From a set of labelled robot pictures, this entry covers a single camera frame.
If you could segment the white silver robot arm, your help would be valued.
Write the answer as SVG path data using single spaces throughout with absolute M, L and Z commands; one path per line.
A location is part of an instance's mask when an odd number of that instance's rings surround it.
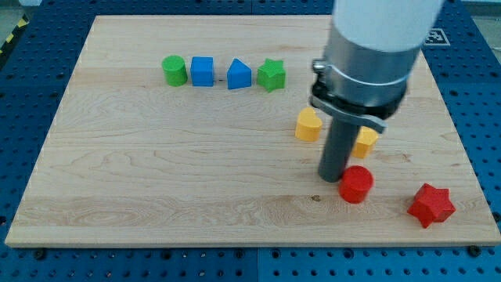
M 336 0 L 310 104 L 331 116 L 319 176 L 338 181 L 362 127 L 378 133 L 399 107 L 444 0 Z

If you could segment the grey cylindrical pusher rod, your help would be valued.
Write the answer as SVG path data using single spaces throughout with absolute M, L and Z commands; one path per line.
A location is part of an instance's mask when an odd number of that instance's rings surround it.
M 358 125 L 332 120 L 318 168 L 319 176 L 323 180 L 335 183 L 341 178 L 359 129 Z

